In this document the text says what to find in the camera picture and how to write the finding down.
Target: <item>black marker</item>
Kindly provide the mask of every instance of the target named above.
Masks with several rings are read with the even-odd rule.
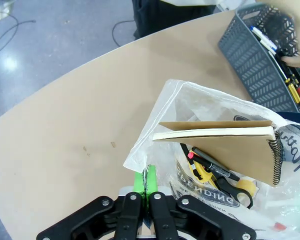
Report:
[[[201,157],[201,158],[203,158],[205,160],[208,160],[210,163],[218,165],[223,170],[226,170],[227,172],[230,171],[228,168],[226,168],[225,166],[221,165],[219,162],[217,162],[216,160],[214,160],[208,154],[206,154],[203,151],[201,151],[199,148],[197,148],[197,147],[194,146],[193,148],[191,148],[191,151],[194,152],[195,154],[197,154],[199,157]]]
[[[237,182],[240,180],[240,177],[238,177],[237,175],[234,175],[230,171],[227,171],[227,170],[221,168],[220,166],[208,161],[207,159],[196,156],[193,152],[189,152],[188,158],[203,165],[205,168],[209,169],[212,173],[216,172],[224,177],[230,178]]]

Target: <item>notebook spiral binding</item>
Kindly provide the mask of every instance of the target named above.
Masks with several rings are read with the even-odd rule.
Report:
[[[275,140],[268,140],[268,144],[273,152],[273,184],[277,185],[280,182],[281,166],[285,158],[284,147],[280,141],[280,135],[278,132],[275,133]]]

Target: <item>gray plastic basket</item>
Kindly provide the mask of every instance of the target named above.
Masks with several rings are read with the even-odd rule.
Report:
[[[291,18],[263,3],[247,5],[236,10],[218,45],[255,103],[275,112],[300,112],[250,26],[260,29],[278,47],[288,49],[291,56],[297,56],[300,53]]]

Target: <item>tape roll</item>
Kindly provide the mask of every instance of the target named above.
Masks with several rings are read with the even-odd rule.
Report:
[[[252,197],[255,196],[255,194],[258,190],[255,183],[253,181],[247,180],[247,179],[240,179],[239,182],[237,183],[236,187],[248,191],[248,193]]]

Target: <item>tiled floor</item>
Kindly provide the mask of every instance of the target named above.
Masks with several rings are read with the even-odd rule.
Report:
[[[36,23],[20,25],[0,52],[0,116],[53,80],[117,48],[113,26],[133,20],[131,0],[18,0],[12,14],[19,22]],[[1,20],[0,36],[14,24],[11,17]],[[135,30],[134,22],[122,23],[114,36],[124,45],[134,40]],[[0,48],[12,34],[0,41]],[[0,222],[0,240],[10,239]]]

